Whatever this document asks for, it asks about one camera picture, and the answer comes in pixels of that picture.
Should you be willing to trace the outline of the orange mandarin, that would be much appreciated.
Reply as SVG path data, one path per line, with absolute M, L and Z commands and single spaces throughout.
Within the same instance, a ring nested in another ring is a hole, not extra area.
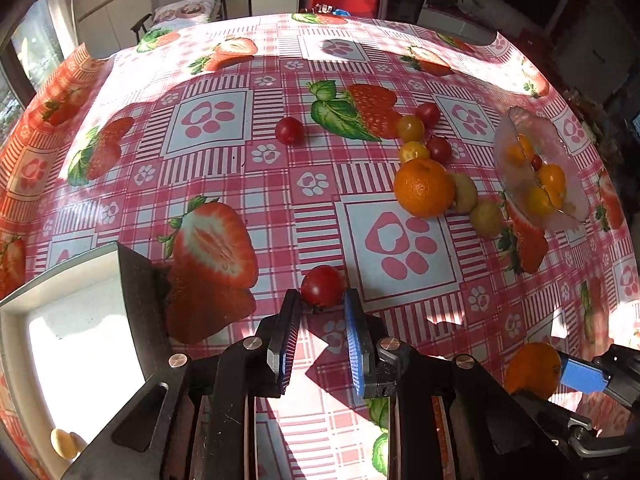
M 559 387 L 562 362 L 559 353 L 545 342 L 523 344 L 506 368 L 508 393 L 527 391 L 547 400 Z
M 456 186 L 439 162 L 416 158 L 405 162 L 396 172 L 394 193 L 405 211 L 428 219 L 443 214 L 452 205 Z

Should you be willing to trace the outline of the red checkered strawberry tablecloth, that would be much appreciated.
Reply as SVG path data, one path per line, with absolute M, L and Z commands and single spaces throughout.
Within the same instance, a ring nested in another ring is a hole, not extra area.
M 534 273 L 515 273 L 464 214 L 414 218 L 397 203 L 390 124 L 420 105 L 447 169 L 500 200 L 494 139 L 520 106 L 547 118 L 589 203 L 578 228 L 544 231 Z M 302 143 L 274 135 L 298 119 Z M 526 341 L 591 358 L 639 342 L 632 237 L 602 159 L 559 92 L 506 38 L 466 46 L 365 18 L 274 14 L 156 32 L 100 60 L 77 49 L 1 148 L 1 238 L 25 262 L 3 298 L 57 263 L 119 243 L 155 263 L 219 248 L 179 235 L 216 200 L 243 220 L 254 307 L 177 308 L 170 344 L 201 358 L 256 330 L 315 266 L 333 266 L 396 336 L 434 356 L 467 351 L 502 376 Z

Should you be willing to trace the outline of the white shallow tray box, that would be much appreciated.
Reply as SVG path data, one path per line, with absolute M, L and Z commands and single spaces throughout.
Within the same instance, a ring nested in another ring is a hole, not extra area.
M 53 430 L 91 442 L 169 353 L 154 266 L 119 243 L 57 263 L 2 299 L 2 375 L 41 477 L 70 466 Z

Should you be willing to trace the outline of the dark red cherry tomato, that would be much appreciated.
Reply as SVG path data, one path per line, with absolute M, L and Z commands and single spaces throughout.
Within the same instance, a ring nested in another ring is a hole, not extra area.
M 305 136 L 304 125 L 294 117 L 283 117 L 274 128 L 276 139 L 285 145 L 302 143 Z

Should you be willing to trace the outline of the folding chair with cushion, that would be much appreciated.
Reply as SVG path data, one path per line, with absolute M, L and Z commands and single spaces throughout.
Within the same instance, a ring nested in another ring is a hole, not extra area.
M 151 11 L 139 18 L 131 31 L 141 44 L 152 30 L 174 30 L 228 18 L 227 0 L 151 0 Z

